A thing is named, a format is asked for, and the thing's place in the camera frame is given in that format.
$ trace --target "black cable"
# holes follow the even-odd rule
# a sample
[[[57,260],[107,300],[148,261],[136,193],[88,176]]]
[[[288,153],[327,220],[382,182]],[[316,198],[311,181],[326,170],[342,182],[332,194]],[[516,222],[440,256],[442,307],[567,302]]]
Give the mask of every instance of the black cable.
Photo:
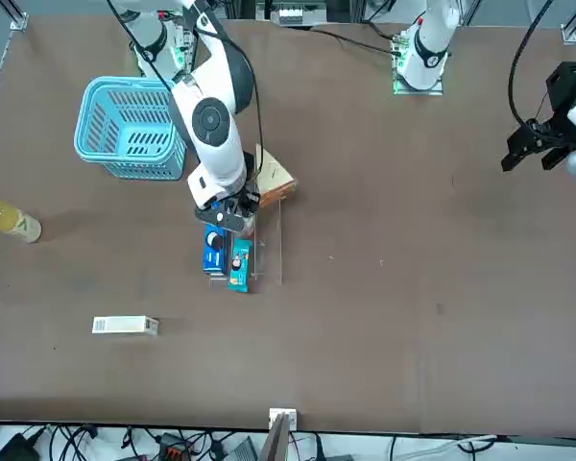
[[[388,10],[386,12],[389,12],[393,8],[395,3],[396,3],[396,0],[386,0],[385,2],[382,3],[382,5],[380,5],[380,7],[377,10],[375,10],[375,12],[371,16],[369,16],[369,19],[367,19],[367,21],[365,21],[365,22],[372,21],[377,16],[377,14],[379,12],[384,10],[384,7],[386,7],[387,5],[388,5]]]
[[[241,47],[239,45],[237,45],[234,41],[232,41],[227,36],[219,36],[217,34],[213,34],[211,32],[204,31],[202,29],[195,29],[195,30],[199,34],[202,34],[204,36],[212,36],[213,38],[217,38],[220,41],[222,41],[223,43],[230,45],[233,49],[235,49],[237,52],[239,52],[239,54],[241,54],[241,56],[243,56],[243,59],[246,60],[246,63],[248,65],[248,67],[250,68],[250,71],[252,72],[253,92],[256,96],[256,115],[258,117],[258,137],[260,139],[260,165],[258,166],[258,169],[256,170],[256,172],[248,180],[248,181],[253,181],[258,177],[258,175],[260,174],[260,171],[262,170],[262,163],[263,163],[264,157],[265,157],[265,146],[264,146],[264,140],[262,138],[262,117],[260,116],[260,96],[258,95],[258,82],[256,81],[256,74],[254,74],[254,72],[253,72],[252,63],[250,62],[250,58],[248,58],[248,55],[246,55],[246,52],[243,51],[243,49],[241,49]]]
[[[143,430],[145,432],[147,432],[148,435],[154,439],[154,442],[156,442],[158,445],[160,445],[160,442],[162,441],[162,437],[160,435],[154,435],[152,433],[152,431],[150,429],[148,429],[147,427],[143,427]]]
[[[221,443],[224,442],[228,437],[233,436],[235,433],[236,433],[236,432],[232,431],[232,432],[230,432],[228,435],[225,435],[224,437],[222,437],[221,439],[216,440],[216,442],[221,444]],[[200,460],[202,460],[203,458],[205,458],[205,457],[209,454],[210,451],[211,451],[211,448],[209,448],[209,449],[208,449],[207,451],[205,451],[201,456],[199,456],[198,458],[196,458],[196,461],[200,461]]]
[[[390,35],[384,34],[374,23],[369,21],[369,19],[367,21],[364,21],[363,24],[367,24],[369,27],[371,27],[373,29],[373,31],[376,34],[378,34],[382,38],[386,38],[387,40],[392,40],[393,38],[396,37],[396,34],[390,34]]]
[[[495,445],[495,442],[496,442],[496,440],[493,440],[491,442],[488,442],[486,445],[483,445],[482,447],[478,447],[477,449],[473,446],[472,442],[469,442],[469,449],[464,449],[461,446],[461,444],[457,445],[457,447],[459,447],[459,450],[462,451],[463,453],[476,454],[476,453],[481,453],[482,451],[486,451],[487,449],[489,449],[490,447]]]
[[[75,452],[73,453],[73,457],[71,461],[75,461],[75,456],[77,455],[77,451],[79,451],[79,445],[81,444],[81,442],[84,440],[85,435],[87,435],[87,432],[83,432],[81,434],[81,437],[79,438],[79,442],[77,442],[77,445],[75,446]]]
[[[120,17],[119,13],[117,12],[117,10],[115,9],[115,7],[113,6],[113,3],[111,2],[111,0],[107,0],[107,5],[108,7],[111,9],[111,11],[113,12],[113,15],[115,16],[115,19],[117,19],[117,22],[119,22],[119,24],[122,26],[122,28],[126,31],[126,34],[128,34],[128,36],[131,38],[132,43],[134,43],[134,46],[136,47],[136,51],[138,51],[139,55],[141,56],[141,58],[143,58],[143,60],[145,60],[145,62],[147,62],[150,67],[152,68],[152,70],[154,71],[154,73],[156,74],[156,76],[158,77],[158,79],[162,82],[162,84],[164,85],[164,87],[166,88],[166,90],[170,93],[171,92],[171,87],[166,83],[166,81],[162,78],[162,76],[160,75],[160,73],[157,71],[156,67],[154,66],[154,64],[150,61],[150,59],[147,56],[147,53],[145,52],[145,49],[141,46],[141,44],[138,42],[138,40],[136,39],[136,37],[132,34],[131,30],[128,28],[128,26],[124,23],[124,21],[122,20],[122,18]]]
[[[316,461],[326,461],[323,449],[323,439],[320,438],[318,432],[314,432],[314,436],[316,437]]]
[[[290,438],[292,439],[292,443],[295,444],[295,451],[297,452],[297,459],[300,461],[300,453],[299,453],[299,446],[297,445],[297,441],[295,440],[295,435],[291,432]]]
[[[391,50],[386,50],[384,48],[379,48],[377,46],[369,45],[369,43],[363,43],[362,41],[353,40],[352,38],[348,38],[347,36],[339,36],[337,34],[333,34],[332,32],[321,31],[318,29],[310,29],[309,32],[315,32],[317,34],[324,34],[325,36],[334,36],[335,38],[339,38],[340,40],[348,41],[349,43],[353,43],[355,45],[362,46],[364,48],[370,48],[370,49],[375,50],[375,51],[381,51],[382,53],[396,56],[398,58],[401,57],[401,54],[398,51],[391,51]]]
[[[391,443],[391,452],[388,455],[388,461],[393,461],[393,455],[395,454],[395,442],[396,436],[393,437],[393,442]]]
[[[520,55],[522,55],[523,50],[527,46],[527,42],[529,41],[529,38],[531,38],[531,35],[533,34],[533,32],[538,27],[538,24],[540,23],[542,17],[544,16],[544,14],[548,10],[548,8],[550,8],[550,5],[554,1],[555,0],[546,0],[546,3],[544,3],[544,5],[541,7],[540,12],[538,13],[538,15],[535,17],[535,19],[533,20],[533,22],[529,26],[529,29],[527,29],[527,33],[525,34],[522,41],[520,42],[520,45],[518,45],[518,48],[516,49],[515,57],[512,60],[512,65],[510,66],[510,76],[508,78],[508,102],[510,104],[510,111],[512,112],[512,115],[514,116],[516,122],[518,122],[518,125],[520,125],[523,129],[531,132],[531,134],[535,138],[546,140],[546,141],[553,141],[553,142],[558,141],[559,139],[555,136],[550,136],[547,134],[536,132],[536,130],[534,130],[532,127],[527,125],[527,123],[518,114],[518,111],[516,110],[516,105],[515,105],[514,82],[515,82],[516,65],[518,64],[518,60],[520,59]]]
[[[419,14],[418,16],[416,16],[416,19],[414,19],[414,22],[412,23],[412,25],[416,24],[416,21],[418,21],[418,20],[422,17],[422,15],[425,14],[425,13],[426,13],[426,10],[423,11],[423,12],[422,12],[421,14]]]
[[[21,435],[26,435],[26,432],[28,432],[30,429],[32,429],[32,428],[34,428],[34,427],[36,427],[36,426],[37,426],[37,425],[31,425],[31,426],[29,426],[26,430],[24,430],[24,431],[21,433]]]
[[[134,439],[132,438],[132,427],[128,427],[126,429],[126,433],[124,434],[124,438],[122,439],[122,449],[127,447],[128,445],[131,446],[132,453],[136,459],[139,459],[138,453],[136,452],[136,447],[134,446]]]
[[[85,433],[85,428],[83,426],[80,426],[77,428],[77,430],[75,430],[75,433],[72,433],[70,431],[70,428],[68,428],[68,426],[66,425],[64,427],[64,429],[66,429],[66,432],[68,432],[68,436],[66,436],[66,434],[64,434],[63,430],[60,427],[60,432],[61,434],[66,438],[66,445],[64,446],[64,449],[62,450],[61,456],[60,456],[60,460],[64,460],[66,459],[66,454],[68,453],[68,449],[70,448],[70,446],[72,445],[72,447],[75,449],[75,454],[77,455],[77,457],[81,460],[81,461],[87,461],[85,456],[79,451],[79,449],[77,448],[76,444],[75,444],[75,439],[77,438],[77,436],[79,434],[81,434],[82,432]]]
[[[211,433],[207,433],[205,432],[204,434],[202,434],[201,436],[197,437],[196,439],[194,439],[192,441],[192,449],[190,450],[190,454],[193,454],[194,456],[198,456],[199,454],[201,454],[204,450],[204,446],[207,443],[207,435],[211,438],[211,445],[213,445],[213,436],[211,435]],[[203,437],[203,444],[201,445],[201,447],[199,449],[195,449],[196,443],[201,439],[201,437]]]
[[[180,440],[180,441],[178,441],[178,442],[175,442],[174,444],[171,444],[171,445],[167,446],[167,447],[165,448],[165,451],[166,451],[166,452],[165,452],[164,459],[162,459],[161,461],[167,461],[168,458],[166,457],[166,453],[168,452],[168,449],[171,449],[172,447],[175,447],[175,446],[177,446],[177,445],[181,445],[181,444],[184,445],[184,449],[180,452],[180,454],[183,455],[183,454],[185,453],[185,451],[188,449],[188,446],[187,446],[184,442],[189,442],[190,440],[192,440],[192,439],[194,439],[194,438],[196,437],[196,439],[194,439],[194,440],[192,441],[192,444],[196,444],[196,443],[201,439],[201,437],[203,437],[204,435],[206,435],[206,433],[207,433],[207,432],[199,432],[198,434],[193,434],[193,435],[189,436],[187,439]]]
[[[536,115],[534,116],[534,119],[536,119],[536,120],[538,120],[538,115],[540,115],[541,108],[544,105],[544,101],[546,100],[546,96],[548,96],[548,90],[546,90],[546,92],[544,93],[544,95],[541,98],[540,106],[538,107],[538,111],[536,112]]]
[[[471,449],[471,461],[476,461],[476,450],[473,447],[473,443],[469,442],[469,447]]]
[[[51,439],[49,439],[49,461],[54,461],[54,440],[56,439],[56,433],[60,428],[59,425],[56,425],[56,428],[51,434]]]

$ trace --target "blue box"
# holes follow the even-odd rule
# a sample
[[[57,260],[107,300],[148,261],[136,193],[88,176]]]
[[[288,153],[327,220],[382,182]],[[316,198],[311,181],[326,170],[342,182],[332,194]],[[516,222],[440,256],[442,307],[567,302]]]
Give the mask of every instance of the blue box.
[[[226,274],[227,232],[211,224],[204,226],[203,272]]]
[[[232,260],[230,261],[229,290],[248,292],[248,260],[250,259],[250,240],[235,238],[232,242]]]

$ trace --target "label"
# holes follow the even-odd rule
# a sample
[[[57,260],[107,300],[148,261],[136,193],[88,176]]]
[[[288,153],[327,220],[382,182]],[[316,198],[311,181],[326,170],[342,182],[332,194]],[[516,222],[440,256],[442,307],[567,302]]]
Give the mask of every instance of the label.
[[[32,243],[38,240],[40,232],[40,223],[29,214],[19,211],[17,224],[7,233],[22,239],[26,243]]]

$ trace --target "small box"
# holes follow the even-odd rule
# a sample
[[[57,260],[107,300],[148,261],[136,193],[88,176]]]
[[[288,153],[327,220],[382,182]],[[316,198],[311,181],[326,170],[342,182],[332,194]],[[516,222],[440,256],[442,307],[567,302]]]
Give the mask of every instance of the small box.
[[[227,232],[211,224],[204,226],[203,272],[225,274]]]
[[[151,334],[157,335],[158,320],[146,315],[113,315],[94,317],[92,333]]]
[[[230,262],[230,277],[228,289],[248,292],[248,260],[250,259],[250,240],[235,238],[232,243],[232,260]]]

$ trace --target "robotic arm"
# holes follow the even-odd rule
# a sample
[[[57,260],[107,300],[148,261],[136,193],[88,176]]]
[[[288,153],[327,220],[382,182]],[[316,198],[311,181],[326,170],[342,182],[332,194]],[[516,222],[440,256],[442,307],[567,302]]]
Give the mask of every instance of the robotic arm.
[[[427,0],[426,11],[407,30],[410,48],[398,74],[413,89],[429,89],[442,77],[460,18],[457,0]]]
[[[508,138],[503,171],[512,171],[527,156],[546,153],[544,170],[567,158],[567,170],[576,175],[576,62],[562,62],[546,79],[553,115],[543,123],[529,119]]]
[[[252,99],[253,74],[205,0],[180,0],[188,28],[211,57],[171,92],[169,113],[188,150],[200,164],[188,177],[199,219],[247,233],[259,201],[249,184],[253,156],[244,153],[233,114]]]

